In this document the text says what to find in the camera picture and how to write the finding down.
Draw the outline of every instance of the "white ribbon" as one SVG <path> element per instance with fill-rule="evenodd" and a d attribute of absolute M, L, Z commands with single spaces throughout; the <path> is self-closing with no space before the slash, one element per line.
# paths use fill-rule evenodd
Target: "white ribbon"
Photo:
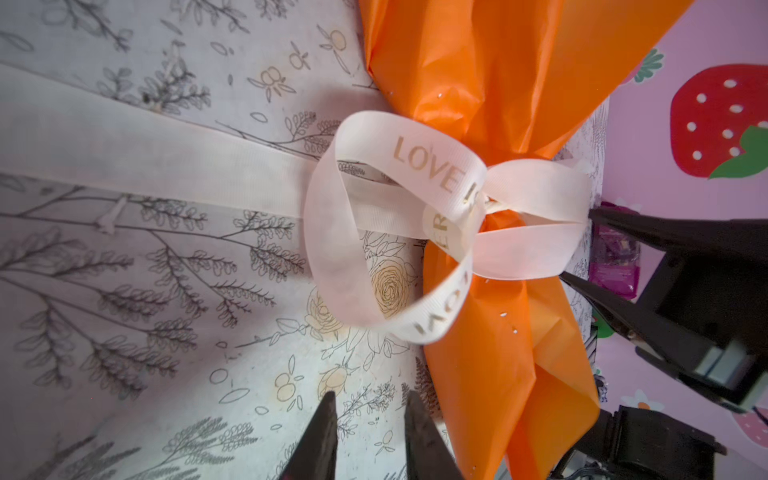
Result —
<path fill-rule="evenodd" d="M 6 174 L 304 217 L 315 281 L 339 321 L 414 343 L 448 331 L 473 273 L 559 274 L 584 231 L 590 194 L 575 170 L 539 160 L 486 169 L 458 141 L 392 114 L 350 116 L 316 163 L 5 65 L 0 145 Z M 342 174 L 338 161 L 371 164 L 402 187 Z M 477 234 L 486 204 L 523 214 L 527 226 Z M 429 238 L 458 266 L 385 319 L 357 229 Z"/>
<path fill-rule="evenodd" d="M 430 293 L 386 319 L 373 292 L 339 161 L 362 161 L 425 203 L 422 226 L 458 266 Z M 430 343 L 453 324 L 474 273 L 499 280 L 558 275 L 584 231 L 589 181 L 550 161 L 486 169 L 458 141 L 406 118 L 359 112 L 339 126 L 313 172 L 304 204 L 307 259 L 323 300 L 342 323 Z M 478 233 L 484 205 L 527 214 L 529 225 Z"/>

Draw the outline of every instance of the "floral tablecloth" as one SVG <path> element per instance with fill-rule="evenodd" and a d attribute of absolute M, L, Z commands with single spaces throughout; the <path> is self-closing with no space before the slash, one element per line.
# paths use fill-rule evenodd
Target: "floral tablecloth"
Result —
<path fill-rule="evenodd" d="M 387 109 L 361 32 L 353 0 L 0 3 L 2 63 L 314 158 L 346 115 Z M 595 192 L 605 112 L 559 155 Z M 275 478 L 330 389 L 337 478 L 404 478 L 406 393 L 439 417 L 429 369 L 418 347 L 333 318 L 301 228 L 0 176 L 3 478 Z M 381 307 L 413 301 L 424 243 L 360 236 Z M 585 237 L 581 275 L 587 251 Z"/>

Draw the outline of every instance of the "orange candy wrapper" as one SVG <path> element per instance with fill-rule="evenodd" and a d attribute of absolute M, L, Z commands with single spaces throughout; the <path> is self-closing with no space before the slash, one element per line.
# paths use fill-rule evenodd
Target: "orange candy wrapper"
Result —
<path fill-rule="evenodd" d="M 488 165 L 552 158 L 693 0 L 360 0 L 366 64 L 399 114 Z M 522 225 L 512 212 L 483 229 Z M 424 257 L 429 291 L 455 266 Z M 598 399 L 557 278 L 475 277 L 448 334 L 425 347 L 456 460 L 492 478 L 546 478 L 594 424 Z"/>

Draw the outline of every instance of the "purple plastic object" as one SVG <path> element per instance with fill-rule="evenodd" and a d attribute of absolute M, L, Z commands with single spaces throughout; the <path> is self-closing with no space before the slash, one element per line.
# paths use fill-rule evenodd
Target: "purple plastic object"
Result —
<path fill-rule="evenodd" d="M 637 212 L 602 202 L 602 207 L 628 214 Z M 594 225 L 592 230 L 592 251 L 589 264 L 589 281 L 632 300 L 637 296 L 637 281 L 640 278 L 640 242 L 605 225 Z"/>

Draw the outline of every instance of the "berry drawing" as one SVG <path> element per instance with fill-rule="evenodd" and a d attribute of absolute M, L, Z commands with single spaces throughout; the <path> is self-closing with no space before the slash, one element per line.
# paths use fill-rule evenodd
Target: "berry drawing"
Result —
<path fill-rule="evenodd" d="M 664 54 L 659 53 L 659 51 L 654 48 L 648 55 L 645 56 L 643 61 L 640 62 L 640 64 L 635 67 L 629 75 L 627 75 L 621 84 L 623 85 L 629 83 L 632 80 L 634 80 L 634 83 L 639 84 L 643 83 L 648 78 L 653 77 L 654 73 L 656 73 L 656 70 L 664 66 L 664 64 L 661 63 L 662 58 L 664 58 Z"/>
<path fill-rule="evenodd" d="M 763 418 L 768 417 L 768 409 L 757 407 L 757 410 Z M 744 432 L 750 440 L 757 445 L 768 449 L 768 425 L 765 424 L 754 410 L 752 412 L 744 413 L 743 415 L 736 413 L 732 413 L 731 415 L 733 415 L 733 419 L 736 420 L 736 423 L 739 425 L 742 432 Z"/>
<path fill-rule="evenodd" d="M 694 177 L 742 178 L 768 167 L 768 65 L 720 65 L 677 91 L 672 155 Z"/>

